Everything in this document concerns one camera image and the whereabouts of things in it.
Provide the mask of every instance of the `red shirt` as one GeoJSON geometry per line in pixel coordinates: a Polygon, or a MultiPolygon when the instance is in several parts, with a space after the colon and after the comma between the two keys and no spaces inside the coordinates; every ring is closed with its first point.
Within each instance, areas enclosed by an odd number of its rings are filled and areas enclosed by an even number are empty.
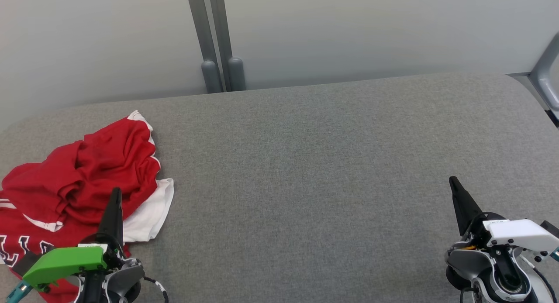
{"type": "MultiPolygon", "coordinates": [[[[56,148],[44,162],[14,168],[0,192],[0,255],[12,267],[26,250],[75,247],[95,233],[114,187],[122,189],[123,218],[154,192],[160,165],[152,155],[151,127],[136,111],[56,148]]],[[[60,281],[48,303],[68,303],[76,287],[60,281]]]]}

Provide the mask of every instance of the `clothing pile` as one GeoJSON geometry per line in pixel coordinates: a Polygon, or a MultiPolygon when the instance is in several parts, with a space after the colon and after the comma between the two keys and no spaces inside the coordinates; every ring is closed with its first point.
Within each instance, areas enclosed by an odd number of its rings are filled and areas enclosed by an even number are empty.
{"type": "MultiPolygon", "coordinates": [[[[77,246],[96,233],[114,187],[122,190],[124,243],[155,238],[174,189],[173,179],[156,180],[161,165],[152,131],[136,110],[56,148],[44,162],[14,168],[0,191],[0,264],[11,268],[27,251],[77,246]]],[[[66,280],[58,284],[42,297],[74,301],[78,289],[66,280]]]]}

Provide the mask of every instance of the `gray cushion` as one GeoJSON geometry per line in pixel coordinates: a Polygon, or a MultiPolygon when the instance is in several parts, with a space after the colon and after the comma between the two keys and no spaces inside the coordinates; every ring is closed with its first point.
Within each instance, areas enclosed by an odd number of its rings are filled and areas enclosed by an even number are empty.
{"type": "MultiPolygon", "coordinates": [[[[451,175],[486,211],[559,225],[558,132],[493,74],[68,108],[0,135],[0,176],[136,109],[176,195],[155,241],[131,251],[174,302],[457,302],[451,175]]],[[[0,273],[6,293],[16,279],[0,273]]],[[[162,301],[142,287],[139,302],[162,301]]]]}

